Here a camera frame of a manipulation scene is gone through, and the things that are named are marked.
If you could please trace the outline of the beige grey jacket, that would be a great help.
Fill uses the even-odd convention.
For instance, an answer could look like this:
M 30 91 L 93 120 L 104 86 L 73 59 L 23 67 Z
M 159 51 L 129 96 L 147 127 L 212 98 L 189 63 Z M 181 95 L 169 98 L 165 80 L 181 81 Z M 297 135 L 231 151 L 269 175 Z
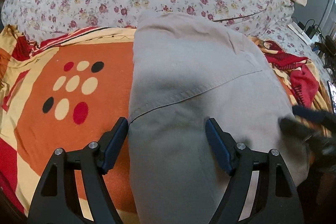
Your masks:
M 141 223 L 208 223 L 229 182 L 205 133 L 216 119 L 255 151 L 280 151 L 295 184 L 308 155 L 280 133 L 288 96 L 245 35 L 182 13 L 143 12 L 133 44 L 130 185 Z

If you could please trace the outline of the red knitted garment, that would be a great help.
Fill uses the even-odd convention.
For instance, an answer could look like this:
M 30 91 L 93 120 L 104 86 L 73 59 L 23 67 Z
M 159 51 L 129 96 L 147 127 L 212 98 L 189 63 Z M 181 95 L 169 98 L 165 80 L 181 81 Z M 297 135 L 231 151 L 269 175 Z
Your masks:
M 261 42 L 260 49 L 273 71 L 291 91 L 291 102 L 310 108 L 320 86 L 313 62 L 308 57 L 286 53 L 272 40 Z

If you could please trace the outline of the orange red yellow blanket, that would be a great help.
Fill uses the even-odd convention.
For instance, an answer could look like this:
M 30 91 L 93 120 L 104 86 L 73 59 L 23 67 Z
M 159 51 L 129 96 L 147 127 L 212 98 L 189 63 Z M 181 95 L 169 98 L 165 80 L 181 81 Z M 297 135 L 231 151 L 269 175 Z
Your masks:
M 98 141 L 121 117 L 130 125 L 136 30 L 86 28 L 48 40 L 39 49 L 29 46 L 24 53 L 20 53 L 16 43 L 25 46 L 25 37 L 13 26 L 2 31 L 1 138 L 18 152 L 16 194 L 28 215 L 39 179 L 57 148 L 82 149 Z M 276 77 L 292 110 L 298 104 L 291 102 L 291 91 Z M 319 83 L 318 93 L 308 109 L 330 110 L 330 100 L 320 79 Z M 317 128 L 315 123 L 294 115 L 293 110 L 291 117 L 281 118 Z M 122 223 L 132 219 L 141 223 L 130 185 L 128 133 L 129 127 L 116 165 L 103 178 Z M 280 133 L 302 144 L 281 130 Z M 311 157 L 306 150 L 309 173 Z M 257 177 L 254 172 L 241 219 L 251 213 Z

